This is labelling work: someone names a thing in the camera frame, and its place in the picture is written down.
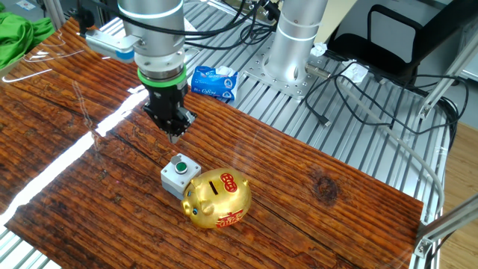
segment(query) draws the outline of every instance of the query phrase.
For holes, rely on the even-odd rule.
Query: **green button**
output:
[[[179,162],[176,164],[177,173],[186,173],[187,165],[184,162]]]

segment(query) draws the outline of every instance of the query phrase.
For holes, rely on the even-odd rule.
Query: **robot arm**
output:
[[[184,30],[182,0],[119,0],[122,14],[151,26]],[[96,52],[118,61],[138,65],[138,77],[149,91],[149,102],[143,110],[175,143],[196,119],[196,114],[184,107],[187,76],[184,65],[184,35],[165,34],[123,22],[126,36],[115,38],[92,25],[81,25],[88,46]]]

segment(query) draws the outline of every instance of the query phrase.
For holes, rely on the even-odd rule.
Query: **piggy bank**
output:
[[[238,222],[251,206],[247,179],[231,168],[203,173],[184,191],[184,214],[201,228],[222,228]]]

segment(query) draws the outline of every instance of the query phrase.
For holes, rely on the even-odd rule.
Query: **floor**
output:
[[[478,193],[478,130],[460,124],[447,159],[445,205],[447,212]],[[468,224],[443,245],[440,268],[470,269],[478,265],[478,220]]]

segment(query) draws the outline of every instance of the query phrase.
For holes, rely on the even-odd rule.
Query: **metal mounting plate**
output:
[[[283,92],[285,95],[291,96],[294,99],[304,99],[310,91],[317,77],[314,75],[307,75],[302,81],[280,81],[268,75],[264,70],[264,59],[269,53],[272,43],[274,41],[274,34],[262,45],[262,47],[249,59],[244,66],[244,72],[251,78],[270,86],[274,90]],[[309,56],[308,62],[314,65],[321,64],[322,60],[313,55]]]

